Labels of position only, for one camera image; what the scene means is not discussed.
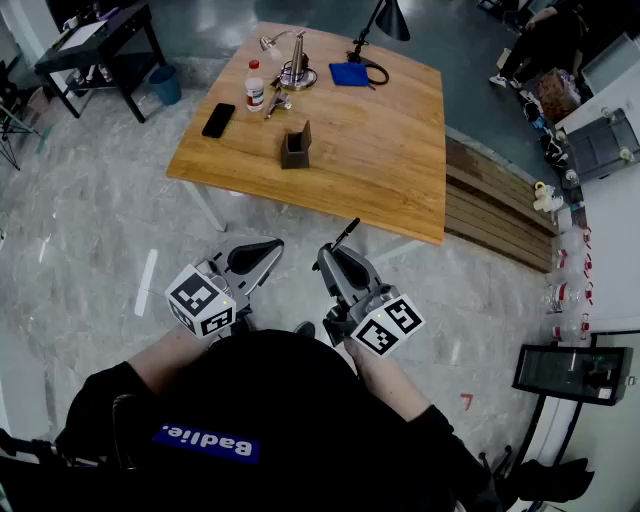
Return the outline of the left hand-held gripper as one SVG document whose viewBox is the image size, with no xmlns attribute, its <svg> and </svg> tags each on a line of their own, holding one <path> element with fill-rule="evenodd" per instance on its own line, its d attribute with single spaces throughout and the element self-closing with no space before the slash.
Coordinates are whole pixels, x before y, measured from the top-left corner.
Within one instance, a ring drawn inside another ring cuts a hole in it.
<svg viewBox="0 0 640 512">
<path fill-rule="evenodd" d="M 208 258 L 188 264 L 166 288 L 173 316 L 197 339 L 232 332 L 248 314 L 249 297 L 282 256 L 284 242 L 269 236 L 235 237 Z"/>
</svg>

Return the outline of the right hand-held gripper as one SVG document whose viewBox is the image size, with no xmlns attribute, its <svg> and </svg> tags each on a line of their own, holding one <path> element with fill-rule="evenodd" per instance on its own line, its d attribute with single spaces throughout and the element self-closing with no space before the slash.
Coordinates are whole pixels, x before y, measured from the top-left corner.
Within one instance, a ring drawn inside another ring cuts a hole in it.
<svg viewBox="0 0 640 512">
<path fill-rule="evenodd" d="M 323 320 L 334 347 L 349 338 L 385 358 L 425 325 L 409 296 L 382 284 L 372 264 L 348 247 L 325 244 L 312 269 L 338 302 Z"/>
</svg>

